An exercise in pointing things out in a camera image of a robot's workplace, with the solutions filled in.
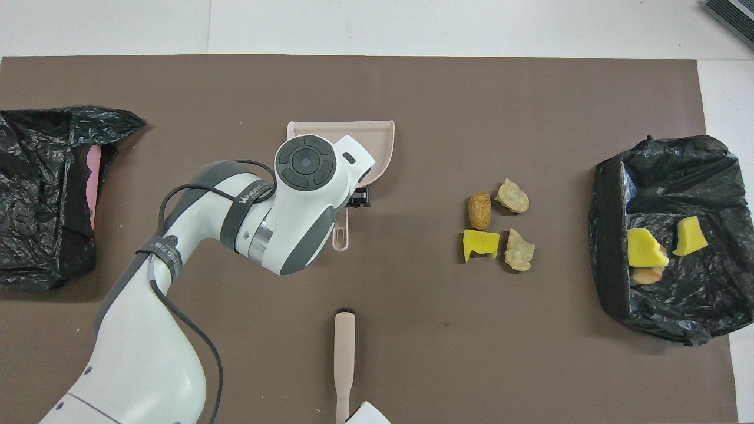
white floor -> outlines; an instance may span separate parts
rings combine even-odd
[[[700,60],[707,132],[754,201],[754,50],[698,0],[0,2],[0,57],[202,53]],[[754,326],[730,341],[739,420],[754,422]]]

yellow sponge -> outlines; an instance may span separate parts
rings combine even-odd
[[[492,253],[492,257],[498,257],[498,245],[500,244],[500,234],[497,232],[474,231],[472,229],[464,230],[464,259],[469,261],[471,252],[481,254]]]
[[[646,228],[632,228],[628,234],[629,266],[666,266],[667,256],[660,251],[660,244]]]
[[[709,245],[702,234],[698,217],[684,218],[678,223],[678,246],[673,251],[674,255],[682,257]]]

black plastic bag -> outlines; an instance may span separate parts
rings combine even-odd
[[[592,270],[602,308],[618,322],[699,346],[752,322],[754,228],[738,159],[709,136],[642,141],[597,165],[590,209]],[[699,217],[709,246],[671,254],[677,224]],[[668,250],[662,279],[631,286],[630,228]]]
[[[101,184],[113,143],[144,124],[88,106],[0,111],[0,287],[51,288],[94,268],[87,154],[103,145]]]

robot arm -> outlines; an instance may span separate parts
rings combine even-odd
[[[106,297],[87,367],[41,422],[195,423],[204,408],[204,372],[149,280],[166,293],[205,238],[279,275],[305,268],[325,245],[335,212],[373,165],[350,136],[334,144],[318,136],[294,137],[277,151],[279,183],[264,201],[258,200],[271,184],[242,164],[222,161],[202,168],[192,182],[232,200],[203,189],[184,194],[165,220],[165,233],[147,240]]]

black cable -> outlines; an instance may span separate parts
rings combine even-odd
[[[254,203],[261,203],[270,197],[275,193],[277,190],[277,178],[275,178],[275,172],[268,167],[267,165],[263,164],[262,162],[257,162],[251,159],[237,159],[236,162],[240,164],[253,164],[260,168],[263,168],[265,171],[270,173],[270,176],[272,177],[272,189],[267,192],[266,194],[260,196],[257,198]],[[171,200],[173,196],[176,195],[176,193],[181,192],[182,190],[186,189],[200,189],[207,192],[212,192],[217,195],[221,195],[224,198],[227,198],[230,201],[234,201],[235,197],[232,195],[229,195],[226,192],[223,192],[222,190],[219,190],[215,187],[205,186],[203,184],[183,184],[182,186],[177,186],[175,189],[170,190],[169,193],[162,199],[162,203],[160,204],[160,212],[158,214],[158,234],[161,237],[165,236],[165,232],[167,230],[165,229],[165,209],[167,208],[167,203]],[[220,398],[222,397],[222,383],[224,380],[223,377],[223,371],[222,371],[222,360],[220,359],[220,353],[217,351],[217,348],[215,347],[214,343],[212,343],[212,340],[206,335],[196,324],[194,324],[189,317],[187,317],[183,312],[181,312],[180,309],[178,309],[177,306],[175,306],[169,299],[162,293],[162,290],[160,290],[160,287],[157,285],[157,281],[155,279],[155,270],[154,270],[154,263],[152,262],[152,257],[154,255],[151,255],[149,257],[149,286],[152,288],[152,291],[155,293],[155,296],[162,302],[163,305],[165,305],[168,310],[170,310],[176,317],[180,318],[181,321],[183,321],[184,324],[188,325],[189,328],[191,328],[201,339],[209,346],[210,351],[212,351],[212,355],[215,357],[215,362],[217,363],[217,373],[219,375],[219,380],[217,384],[217,396],[215,397],[215,407],[212,411],[212,416],[210,417],[210,424],[213,424],[215,422],[215,418],[217,417],[217,410],[220,408]]]
[[[215,362],[217,362],[217,374],[219,376],[219,381],[217,383],[217,396],[215,397],[215,407],[212,409],[212,416],[210,417],[210,424],[213,424],[215,422],[215,418],[217,417],[217,410],[220,408],[220,397],[222,396],[222,381],[223,381],[223,372],[222,372],[222,360],[220,359],[220,353],[217,351],[217,348],[215,347],[215,344],[212,343],[212,340],[206,335],[192,320],[189,319],[189,317],[185,316],[183,312],[178,309],[177,306],[175,306],[169,299],[162,293],[162,290],[160,290],[160,287],[157,286],[157,281],[154,278],[151,278],[149,280],[149,286],[152,288],[152,291],[155,292],[155,296],[162,302],[163,305],[165,305],[166,308],[168,308],[173,314],[175,314],[176,317],[180,318],[181,321],[183,321],[184,324],[188,325],[189,328],[191,328],[196,334],[201,337],[202,340],[207,344],[207,346],[210,347],[210,350],[212,351],[212,355],[215,355]]]
[[[175,189],[170,190],[169,193],[165,196],[165,198],[162,199],[162,203],[160,204],[160,213],[158,215],[158,224],[157,224],[157,232],[162,237],[165,236],[165,208],[167,207],[167,203],[170,201],[170,199],[176,195],[176,193],[186,190],[186,189],[201,189],[208,192],[215,193],[216,195],[221,195],[224,198],[227,198],[229,201],[234,201],[235,198],[232,195],[229,195],[226,192],[223,192],[222,190],[218,190],[215,187],[205,186],[203,184],[183,184],[182,186],[177,186]]]
[[[265,200],[269,199],[270,197],[272,197],[272,195],[277,190],[277,178],[275,178],[275,172],[272,169],[270,169],[269,166],[263,164],[262,162],[253,161],[251,159],[236,159],[236,162],[238,162],[239,164],[252,164],[252,165],[256,165],[256,166],[264,169],[265,171],[267,171],[270,174],[270,177],[272,177],[272,190],[270,190],[269,192],[267,192],[267,194],[265,194],[265,195],[259,196],[259,198],[257,198],[254,201],[254,203],[262,203],[263,201],[265,201]]]

